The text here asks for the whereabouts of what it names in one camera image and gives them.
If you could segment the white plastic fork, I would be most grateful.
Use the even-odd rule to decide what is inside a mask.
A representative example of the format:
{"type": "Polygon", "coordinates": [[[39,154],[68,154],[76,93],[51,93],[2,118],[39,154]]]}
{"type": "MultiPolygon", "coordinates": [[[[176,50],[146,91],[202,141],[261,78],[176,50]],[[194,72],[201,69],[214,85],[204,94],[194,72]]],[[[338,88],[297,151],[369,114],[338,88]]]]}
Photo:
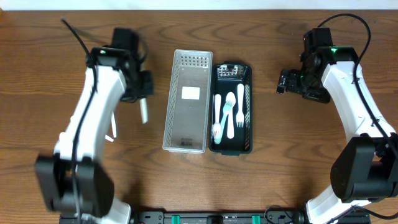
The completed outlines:
{"type": "Polygon", "coordinates": [[[244,96],[244,85],[237,85],[237,94],[238,94],[238,113],[236,115],[236,123],[237,127],[242,128],[244,123],[244,115],[243,115],[243,96],[244,96]]]}
{"type": "Polygon", "coordinates": [[[220,109],[221,109],[221,95],[216,94],[214,98],[215,103],[215,123],[213,124],[213,137],[217,139],[221,132],[221,125],[220,125],[220,109]]]}

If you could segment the pale green plastic fork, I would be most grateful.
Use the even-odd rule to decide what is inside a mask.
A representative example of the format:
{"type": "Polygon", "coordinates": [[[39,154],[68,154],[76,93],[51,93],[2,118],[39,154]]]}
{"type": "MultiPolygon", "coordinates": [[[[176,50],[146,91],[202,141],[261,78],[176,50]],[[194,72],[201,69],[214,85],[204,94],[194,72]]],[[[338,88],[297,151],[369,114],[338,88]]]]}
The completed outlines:
{"type": "Polygon", "coordinates": [[[223,117],[221,119],[221,123],[216,123],[213,125],[213,139],[215,144],[219,144],[221,142],[226,119],[232,112],[234,105],[234,101],[226,101],[223,107],[223,117]]]}

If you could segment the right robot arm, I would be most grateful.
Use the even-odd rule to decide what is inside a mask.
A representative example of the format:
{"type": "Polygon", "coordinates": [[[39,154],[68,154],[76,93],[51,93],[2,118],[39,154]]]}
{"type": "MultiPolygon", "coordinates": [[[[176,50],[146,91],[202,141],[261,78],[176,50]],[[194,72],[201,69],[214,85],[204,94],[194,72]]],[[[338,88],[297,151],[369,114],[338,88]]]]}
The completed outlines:
{"type": "Polygon", "coordinates": [[[302,68],[283,70],[277,92],[333,101],[347,145],[332,165],[331,184],[296,221],[336,223],[355,208],[397,196],[397,133],[373,100],[354,48],[335,46],[328,28],[314,28],[303,40],[302,68]]]}

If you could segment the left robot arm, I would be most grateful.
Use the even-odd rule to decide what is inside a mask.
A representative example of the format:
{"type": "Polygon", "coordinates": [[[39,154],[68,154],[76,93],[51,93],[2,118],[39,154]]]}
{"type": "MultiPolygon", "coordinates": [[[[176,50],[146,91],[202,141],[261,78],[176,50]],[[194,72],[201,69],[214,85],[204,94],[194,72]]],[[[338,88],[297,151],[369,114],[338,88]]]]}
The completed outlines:
{"type": "Polygon", "coordinates": [[[69,223],[134,223],[132,207],[116,198],[114,182],[101,165],[105,137],[119,102],[141,104],[154,92],[150,71],[143,68],[140,35],[116,28],[110,45],[86,53],[85,84],[66,130],[52,156],[35,162],[46,207],[69,215],[69,223]]]}

